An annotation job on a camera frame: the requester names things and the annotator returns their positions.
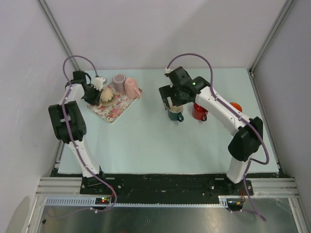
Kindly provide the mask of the orange mug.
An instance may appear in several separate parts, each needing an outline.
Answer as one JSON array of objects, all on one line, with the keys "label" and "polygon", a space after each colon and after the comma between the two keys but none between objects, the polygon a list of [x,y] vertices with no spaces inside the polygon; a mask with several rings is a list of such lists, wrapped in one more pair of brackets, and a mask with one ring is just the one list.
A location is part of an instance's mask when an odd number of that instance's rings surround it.
[{"label": "orange mug", "polygon": [[242,112],[242,107],[241,107],[238,103],[231,102],[230,104],[231,104],[237,111]]}]

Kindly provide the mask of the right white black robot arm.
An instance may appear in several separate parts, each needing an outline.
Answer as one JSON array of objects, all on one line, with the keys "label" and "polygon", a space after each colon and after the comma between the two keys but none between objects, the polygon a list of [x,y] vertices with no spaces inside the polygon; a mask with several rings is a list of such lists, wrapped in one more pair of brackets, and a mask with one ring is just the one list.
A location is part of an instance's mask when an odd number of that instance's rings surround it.
[{"label": "right white black robot arm", "polygon": [[192,79],[185,69],[165,69],[170,85],[159,88],[166,109],[190,102],[198,104],[212,114],[232,135],[228,145],[231,155],[226,173],[225,190],[231,195],[242,189],[244,174],[254,153],[263,144],[263,121],[259,117],[249,118],[222,98],[203,77]]}]

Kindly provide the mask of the cream beige mug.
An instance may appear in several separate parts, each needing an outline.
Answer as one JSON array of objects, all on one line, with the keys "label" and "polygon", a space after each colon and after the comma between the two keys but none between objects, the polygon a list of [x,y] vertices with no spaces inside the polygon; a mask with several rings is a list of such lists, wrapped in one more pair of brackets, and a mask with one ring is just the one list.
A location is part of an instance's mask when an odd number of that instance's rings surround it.
[{"label": "cream beige mug", "polygon": [[102,106],[109,106],[114,101],[114,93],[109,88],[106,87],[102,90],[100,95],[100,103]]}]

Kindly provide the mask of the red mug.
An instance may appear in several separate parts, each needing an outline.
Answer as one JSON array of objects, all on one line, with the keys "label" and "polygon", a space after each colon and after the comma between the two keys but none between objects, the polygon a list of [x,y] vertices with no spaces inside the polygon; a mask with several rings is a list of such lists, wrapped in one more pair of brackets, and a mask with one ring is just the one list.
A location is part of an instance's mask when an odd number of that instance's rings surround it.
[{"label": "red mug", "polygon": [[206,110],[202,106],[198,105],[197,103],[195,103],[193,105],[192,116],[196,120],[200,120],[202,122],[205,122],[205,121],[207,121],[207,115],[208,115],[208,110]]}]

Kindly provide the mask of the green mug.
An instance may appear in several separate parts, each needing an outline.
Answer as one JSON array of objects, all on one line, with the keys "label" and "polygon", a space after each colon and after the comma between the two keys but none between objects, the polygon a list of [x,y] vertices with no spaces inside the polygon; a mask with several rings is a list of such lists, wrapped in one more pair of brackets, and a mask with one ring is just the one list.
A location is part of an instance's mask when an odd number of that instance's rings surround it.
[{"label": "green mug", "polygon": [[172,106],[170,109],[167,110],[168,117],[171,121],[178,121],[183,122],[183,106]]}]

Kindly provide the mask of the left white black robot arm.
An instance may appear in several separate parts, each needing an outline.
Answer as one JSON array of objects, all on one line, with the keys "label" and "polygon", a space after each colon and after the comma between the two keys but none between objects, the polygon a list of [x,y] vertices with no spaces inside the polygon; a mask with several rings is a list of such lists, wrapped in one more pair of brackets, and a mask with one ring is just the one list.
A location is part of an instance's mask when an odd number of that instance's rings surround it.
[{"label": "left white black robot arm", "polygon": [[49,106],[48,111],[56,138],[68,145],[82,169],[87,184],[96,193],[101,194],[107,190],[108,182],[84,140],[86,123],[78,102],[84,100],[89,104],[98,105],[107,80],[97,75],[87,83],[86,77],[90,76],[83,71],[75,71],[73,79],[65,85],[65,93],[61,100]]}]

